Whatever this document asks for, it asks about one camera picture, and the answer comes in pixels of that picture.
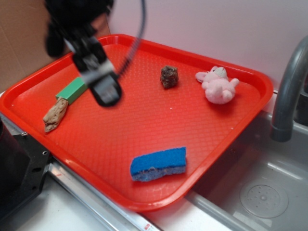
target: plush bunny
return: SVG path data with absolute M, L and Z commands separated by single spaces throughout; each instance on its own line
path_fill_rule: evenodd
M 235 96 L 235 87 L 240 82 L 237 78 L 229 82 L 226 69 L 217 66 L 211 71 L 198 72 L 196 78 L 202 82 L 206 98 L 215 104 L 225 104 L 232 100 Z

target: blue sponge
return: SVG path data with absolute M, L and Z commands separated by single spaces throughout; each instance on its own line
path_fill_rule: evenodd
M 134 181 L 150 181 L 186 171 L 186 147 L 138 156 L 130 165 Z

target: scrubbing sponge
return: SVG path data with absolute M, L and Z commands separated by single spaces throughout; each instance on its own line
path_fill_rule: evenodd
M 88 87 L 80 77 L 75 78 L 69 85 L 56 95 L 56 99 L 62 97 L 71 105 Z
M 138 156 L 130 165 L 134 181 L 150 181 L 186 171 L 186 147 Z

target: stainless steel sink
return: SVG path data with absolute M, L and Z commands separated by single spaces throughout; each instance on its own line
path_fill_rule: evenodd
M 233 230 L 307 231 L 308 129 L 295 123 L 280 143 L 269 137 L 270 120 L 261 112 L 188 198 Z

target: faucet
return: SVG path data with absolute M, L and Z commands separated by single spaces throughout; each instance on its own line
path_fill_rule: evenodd
M 305 92 L 308 88 L 303 88 L 307 75 L 308 36 L 300 41 L 284 72 L 271 121 L 270 137 L 273 140 L 286 142 L 291 139 L 295 115 L 306 118 L 306 122 L 295 119 L 296 122 L 308 125 L 308 93 Z

